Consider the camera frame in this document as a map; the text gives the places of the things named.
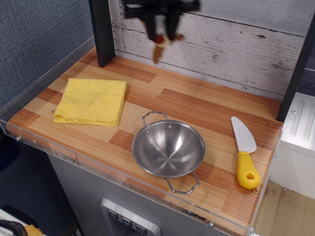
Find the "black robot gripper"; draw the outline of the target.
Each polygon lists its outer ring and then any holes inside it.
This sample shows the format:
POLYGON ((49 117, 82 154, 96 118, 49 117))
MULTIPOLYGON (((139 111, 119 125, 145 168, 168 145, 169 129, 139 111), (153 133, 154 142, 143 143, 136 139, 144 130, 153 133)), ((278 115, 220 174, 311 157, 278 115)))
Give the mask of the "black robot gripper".
POLYGON ((199 0, 122 0, 126 18, 143 18, 149 39, 156 38, 156 15, 166 16, 168 39, 175 39, 183 13, 198 11, 199 0))

